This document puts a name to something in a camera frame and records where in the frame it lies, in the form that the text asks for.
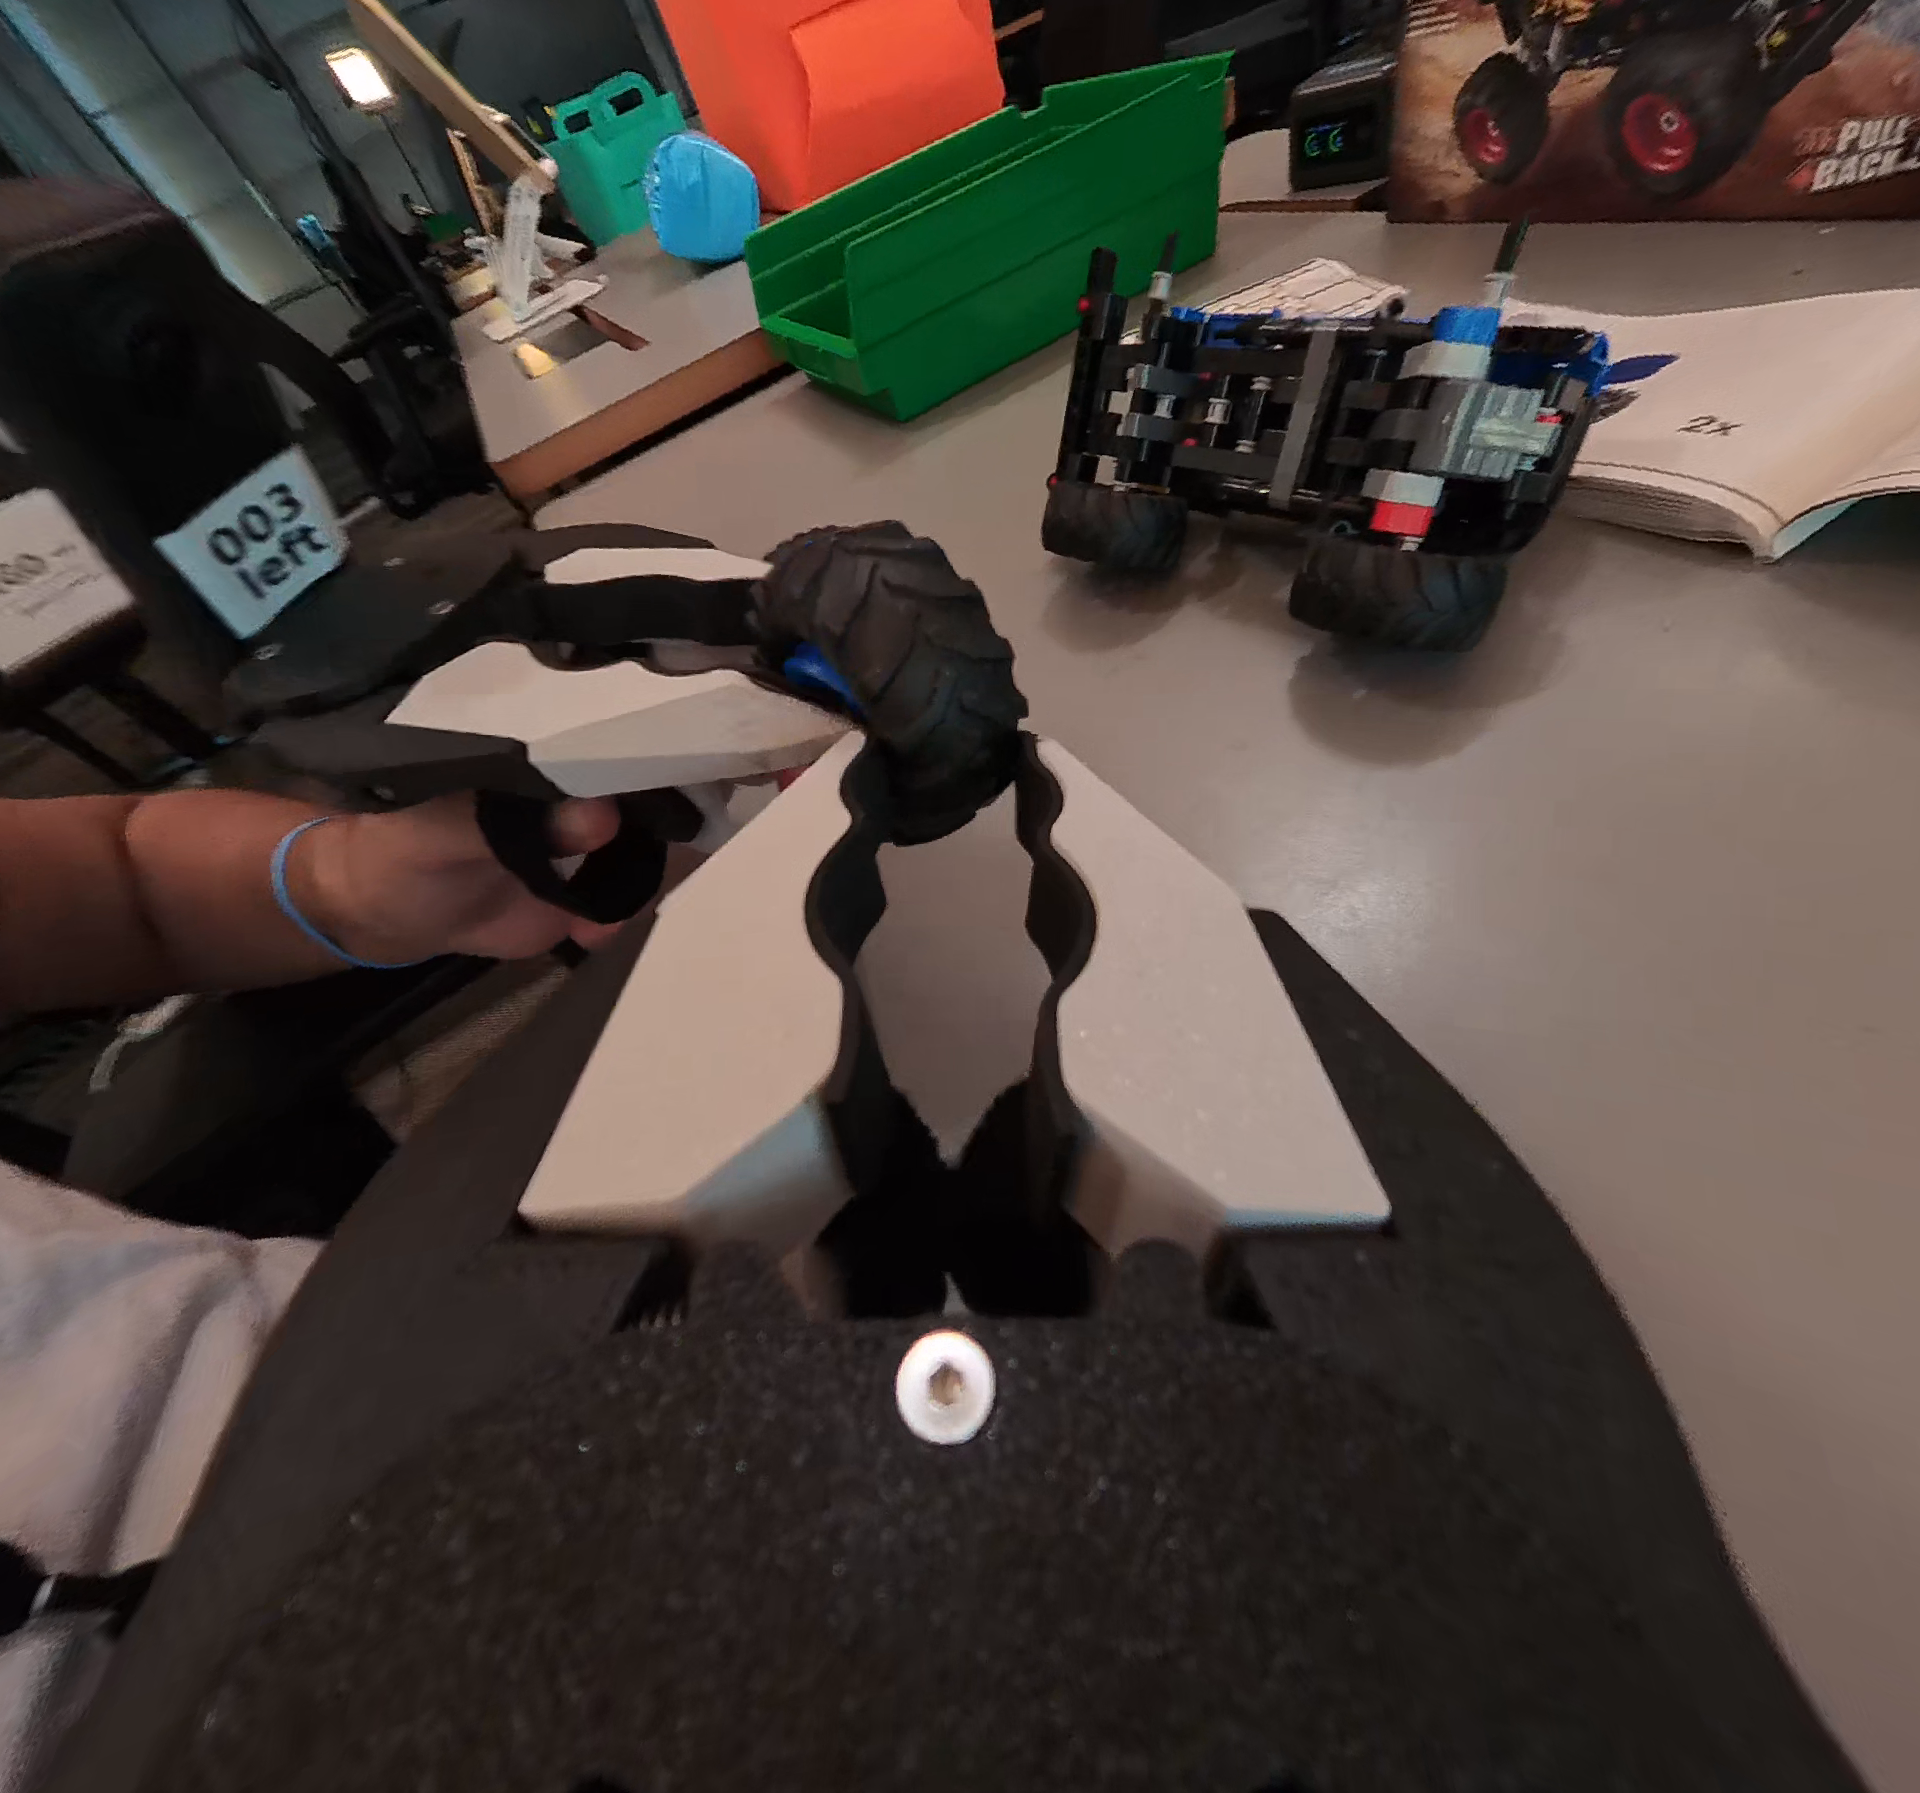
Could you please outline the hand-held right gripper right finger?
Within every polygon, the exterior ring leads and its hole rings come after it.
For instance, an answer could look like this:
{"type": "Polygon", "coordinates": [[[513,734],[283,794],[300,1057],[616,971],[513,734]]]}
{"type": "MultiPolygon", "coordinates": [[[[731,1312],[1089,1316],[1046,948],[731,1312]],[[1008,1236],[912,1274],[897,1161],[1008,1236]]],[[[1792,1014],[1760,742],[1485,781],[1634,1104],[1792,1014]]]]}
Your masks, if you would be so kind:
{"type": "Polygon", "coordinates": [[[1017,840],[1046,968],[1027,1083],[1035,1201],[1106,1253],[1381,1231],[1388,1195],[1238,894],[1036,735],[1017,840]]]}

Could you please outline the lego set box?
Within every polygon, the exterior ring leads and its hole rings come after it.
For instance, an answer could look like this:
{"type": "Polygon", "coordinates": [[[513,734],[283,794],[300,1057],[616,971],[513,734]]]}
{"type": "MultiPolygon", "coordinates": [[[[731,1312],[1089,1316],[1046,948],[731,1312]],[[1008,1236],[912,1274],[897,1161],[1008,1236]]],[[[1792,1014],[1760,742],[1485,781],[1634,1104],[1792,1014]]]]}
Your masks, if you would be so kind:
{"type": "Polygon", "coordinates": [[[1918,0],[1404,0],[1391,221],[1916,212],[1918,0]]]}

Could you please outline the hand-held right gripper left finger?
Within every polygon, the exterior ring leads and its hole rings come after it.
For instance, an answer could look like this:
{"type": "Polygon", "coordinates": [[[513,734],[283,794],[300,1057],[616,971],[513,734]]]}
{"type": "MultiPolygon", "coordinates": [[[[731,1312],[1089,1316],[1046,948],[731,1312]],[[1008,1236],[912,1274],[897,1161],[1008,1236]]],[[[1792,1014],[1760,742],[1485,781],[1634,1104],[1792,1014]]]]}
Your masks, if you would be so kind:
{"type": "Polygon", "coordinates": [[[841,739],[662,905],[527,1180],[539,1233],[806,1247],[882,1164],[893,1088],[854,976],[887,773],[841,739]]]}

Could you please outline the person's left hand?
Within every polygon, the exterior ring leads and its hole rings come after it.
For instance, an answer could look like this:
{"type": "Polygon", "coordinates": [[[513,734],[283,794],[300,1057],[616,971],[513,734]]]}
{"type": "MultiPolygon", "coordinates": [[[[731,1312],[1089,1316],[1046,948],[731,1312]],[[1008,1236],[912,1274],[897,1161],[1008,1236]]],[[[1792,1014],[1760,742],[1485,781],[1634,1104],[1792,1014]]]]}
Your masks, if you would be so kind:
{"type": "MultiPolygon", "coordinates": [[[[134,810],[129,844],[173,966],[169,993],[283,987],[345,968],[271,905],[271,848],[307,820],[297,801],[239,792],[159,797],[134,810]]],[[[428,954],[516,963],[561,942],[598,948],[614,936],[614,922],[562,914],[503,868],[466,797],[336,815],[300,842],[291,880],[313,924],[379,963],[428,954]]]]}

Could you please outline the green plastic bin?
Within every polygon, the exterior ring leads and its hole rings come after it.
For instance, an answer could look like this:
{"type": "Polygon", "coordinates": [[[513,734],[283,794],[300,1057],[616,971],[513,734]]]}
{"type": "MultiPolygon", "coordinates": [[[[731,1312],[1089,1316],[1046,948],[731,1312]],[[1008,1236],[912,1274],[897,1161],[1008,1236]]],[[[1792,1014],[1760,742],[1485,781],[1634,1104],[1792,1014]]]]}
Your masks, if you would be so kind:
{"type": "Polygon", "coordinates": [[[897,169],[928,169],[864,218],[812,293],[766,319],[810,381],[909,421],[1081,320],[1095,252],[1139,295],[1218,245],[1231,96],[1226,54],[1065,82],[897,169]]]}
{"type": "Polygon", "coordinates": [[[1015,265],[1042,109],[1003,109],[766,222],[745,245],[763,328],[809,379],[893,394],[908,345],[1015,265]]]}

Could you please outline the black office chair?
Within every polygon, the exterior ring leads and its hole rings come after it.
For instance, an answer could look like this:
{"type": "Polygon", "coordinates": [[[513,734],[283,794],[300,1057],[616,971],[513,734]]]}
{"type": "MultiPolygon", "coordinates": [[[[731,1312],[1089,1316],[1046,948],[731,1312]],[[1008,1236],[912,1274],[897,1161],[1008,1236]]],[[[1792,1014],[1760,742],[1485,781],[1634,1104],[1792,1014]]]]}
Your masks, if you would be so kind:
{"type": "Polygon", "coordinates": [[[338,367],[367,367],[363,395],[390,451],[379,485],[406,516],[443,500],[494,487],[470,410],[463,367],[450,341],[446,265],[420,224],[396,231],[379,214],[363,224],[348,210],[321,222],[300,214],[309,258],[362,310],[333,353],[338,367]]]}

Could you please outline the wooden board on white stand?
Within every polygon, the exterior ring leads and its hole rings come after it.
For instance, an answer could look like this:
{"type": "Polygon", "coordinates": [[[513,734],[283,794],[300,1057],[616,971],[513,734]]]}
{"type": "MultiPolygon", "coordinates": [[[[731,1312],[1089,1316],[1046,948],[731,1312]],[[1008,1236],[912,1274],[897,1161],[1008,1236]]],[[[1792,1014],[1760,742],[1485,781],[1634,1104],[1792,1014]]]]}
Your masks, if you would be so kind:
{"type": "Polygon", "coordinates": [[[539,212],[558,189],[552,158],[524,140],[511,117],[480,102],[457,78],[418,43],[381,0],[347,0],[347,16],[363,44],[421,102],[458,136],[467,150],[486,158],[506,177],[503,218],[489,236],[499,316],[483,333],[494,343],[518,341],[531,328],[596,300],[607,278],[579,269],[554,270],[541,245],[539,212]]]}

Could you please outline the black lego truck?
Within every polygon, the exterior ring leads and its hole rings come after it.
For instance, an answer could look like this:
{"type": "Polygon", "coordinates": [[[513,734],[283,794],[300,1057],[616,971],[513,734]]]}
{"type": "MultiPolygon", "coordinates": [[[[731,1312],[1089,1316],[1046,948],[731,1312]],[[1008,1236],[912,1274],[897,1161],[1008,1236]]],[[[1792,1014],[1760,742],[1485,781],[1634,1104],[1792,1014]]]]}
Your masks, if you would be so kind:
{"type": "Polygon", "coordinates": [[[1095,252],[1042,551],[1165,581],[1194,513],[1304,534],[1290,618],[1331,640],[1465,653],[1572,475],[1611,361],[1583,324],[1512,324],[1526,222],[1430,319],[1214,319],[1157,270],[1139,312],[1095,252]]]}

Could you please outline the grey side table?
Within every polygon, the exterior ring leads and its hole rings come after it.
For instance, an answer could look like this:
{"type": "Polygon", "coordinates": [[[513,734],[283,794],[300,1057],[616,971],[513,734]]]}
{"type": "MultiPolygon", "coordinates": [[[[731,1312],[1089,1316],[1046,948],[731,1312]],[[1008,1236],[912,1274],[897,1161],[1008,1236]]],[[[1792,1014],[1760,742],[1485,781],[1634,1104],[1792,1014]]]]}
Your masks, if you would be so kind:
{"type": "Polygon", "coordinates": [[[640,234],[583,275],[598,290],[524,335],[493,339],[493,297],[453,326],[478,442],[524,508],[788,372],[739,263],[700,269],[640,234]]]}

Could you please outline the black toy wheel blue rim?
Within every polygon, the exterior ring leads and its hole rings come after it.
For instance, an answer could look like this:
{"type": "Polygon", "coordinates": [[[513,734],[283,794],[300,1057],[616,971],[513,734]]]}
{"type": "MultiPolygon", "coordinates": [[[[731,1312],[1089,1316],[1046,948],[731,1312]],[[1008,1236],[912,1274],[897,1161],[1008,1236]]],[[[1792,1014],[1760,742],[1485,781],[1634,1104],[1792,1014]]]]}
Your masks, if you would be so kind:
{"type": "Polygon", "coordinates": [[[763,661],[812,655],[876,751],[899,847],[928,847],[1001,797],[1027,702],[981,588],[896,519],[781,541],[752,591],[763,661]]]}

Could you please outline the blue wristband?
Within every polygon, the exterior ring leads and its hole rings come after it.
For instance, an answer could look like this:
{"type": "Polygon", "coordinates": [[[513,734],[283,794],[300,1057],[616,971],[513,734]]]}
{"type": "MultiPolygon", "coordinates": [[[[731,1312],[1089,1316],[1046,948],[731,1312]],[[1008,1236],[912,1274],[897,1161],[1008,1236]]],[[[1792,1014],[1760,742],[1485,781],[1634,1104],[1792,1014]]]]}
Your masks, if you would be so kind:
{"type": "Polygon", "coordinates": [[[297,905],[297,897],[292,894],[292,880],[291,880],[292,856],[307,836],[330,825],[334,820],[336,820],[334,815],[325,815],[325,816],[313,816],[313,820],[300,821],[292,829],[289,829],[281,838],[281,842],[271,848],[271,855],[268,861],[268,888],[270,888],[271,905],[277,913],[289,922],[289,927],[306,944],[309,944],[321,956],[325,956],[329,963],[345,966],[345,968],[386,973],[386,971],[414,968],[414,966],[428,965],[430,960],[438,958],[436,954],[428,954],[428,956],[421,956],[416,960],[403,960],[403,963],[379,963],[379,960],[362,958],[348,951],[347,948],[338,945],[334,938],[324,933],[318,924],[313,924],[307,919],[307,914],[297,905]]]}

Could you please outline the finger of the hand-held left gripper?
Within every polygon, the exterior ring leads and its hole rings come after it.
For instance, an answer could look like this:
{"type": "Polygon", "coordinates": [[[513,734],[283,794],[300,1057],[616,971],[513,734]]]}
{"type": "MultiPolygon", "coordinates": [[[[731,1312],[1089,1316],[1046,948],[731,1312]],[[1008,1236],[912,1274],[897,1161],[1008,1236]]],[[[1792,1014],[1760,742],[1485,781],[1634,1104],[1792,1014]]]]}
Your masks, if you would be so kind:
{"type": "Polygon", "coordinates": [[[566,799],[763,779],[810,765],[851,730],[847,717],[738,670],[552,670],[531,658],[458,658],[432,670],[389,723],[516,742],[566,799]]]}
{"type": "Polygon", "coordinates": [[[766,561],[711,547],[583,547],[538,568],[522,630],[541,646],[601,655],[659,642],[748,649],[766,572],[766,561]]]}

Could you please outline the orange plastic container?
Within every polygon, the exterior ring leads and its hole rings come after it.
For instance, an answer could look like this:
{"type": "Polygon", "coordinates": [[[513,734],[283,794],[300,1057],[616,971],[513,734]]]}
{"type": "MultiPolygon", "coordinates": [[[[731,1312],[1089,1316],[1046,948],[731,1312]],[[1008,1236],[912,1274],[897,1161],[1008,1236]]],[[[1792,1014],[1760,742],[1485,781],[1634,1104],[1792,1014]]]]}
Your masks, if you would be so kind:
{"type": "Polygon", "coordinates": [[[772,214],[1003,106],[990,0],[654,0],[707,133],[772,214]]]}

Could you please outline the lego instruction booklet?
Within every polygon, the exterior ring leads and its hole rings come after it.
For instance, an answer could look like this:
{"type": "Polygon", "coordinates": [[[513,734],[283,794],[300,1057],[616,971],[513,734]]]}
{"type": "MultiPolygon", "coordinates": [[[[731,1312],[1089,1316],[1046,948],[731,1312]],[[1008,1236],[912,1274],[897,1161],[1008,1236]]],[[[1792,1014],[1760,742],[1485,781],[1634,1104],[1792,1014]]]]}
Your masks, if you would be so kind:
{"type": "Polygon", "coordinates": [[[1918,293],[1677,316],[1521,304],[1583,324],[1607,367],[1563,509],[1779,561],[1859,501],[1918,487],[1918,293]]]}

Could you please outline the blue round cushion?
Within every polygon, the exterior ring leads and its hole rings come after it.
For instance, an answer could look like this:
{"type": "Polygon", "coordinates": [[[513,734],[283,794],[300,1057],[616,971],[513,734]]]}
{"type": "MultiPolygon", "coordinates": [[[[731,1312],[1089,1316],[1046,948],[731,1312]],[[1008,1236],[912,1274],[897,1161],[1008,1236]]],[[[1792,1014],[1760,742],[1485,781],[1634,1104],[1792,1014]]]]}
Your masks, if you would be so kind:
{"type": "Polygon", "coordinates": [[[731,267],[761,224],[753,172],[707,133],[661,138],[640,189],[659,247],[688,265],[731,267]]]}

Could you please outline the teal carry bag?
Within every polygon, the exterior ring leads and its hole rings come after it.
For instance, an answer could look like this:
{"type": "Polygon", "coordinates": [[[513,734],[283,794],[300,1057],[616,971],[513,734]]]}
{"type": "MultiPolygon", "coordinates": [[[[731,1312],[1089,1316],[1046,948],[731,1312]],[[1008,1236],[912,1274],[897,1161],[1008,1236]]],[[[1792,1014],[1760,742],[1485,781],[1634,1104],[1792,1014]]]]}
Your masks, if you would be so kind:
{"type": "Polygon", "coordinates": [[[558,193],[593,247],[647,228],[644,174],[661,142],[686,129],[679,102],[636,72],[551,109],[558,193]]]}

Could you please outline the black device green display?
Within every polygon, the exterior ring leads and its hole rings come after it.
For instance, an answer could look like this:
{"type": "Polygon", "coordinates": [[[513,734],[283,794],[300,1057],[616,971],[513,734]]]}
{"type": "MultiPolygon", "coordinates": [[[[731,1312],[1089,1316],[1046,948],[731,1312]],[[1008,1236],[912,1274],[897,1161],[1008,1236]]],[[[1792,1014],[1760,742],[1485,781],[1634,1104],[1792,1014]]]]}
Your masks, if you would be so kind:
{"type": "Polygon", "coordinates": [[[1391,54],[1367,53],[1331,61],[1296,86],[1286,117],[1290,193],[1385,177],[1396,73],[1391,54]]]}

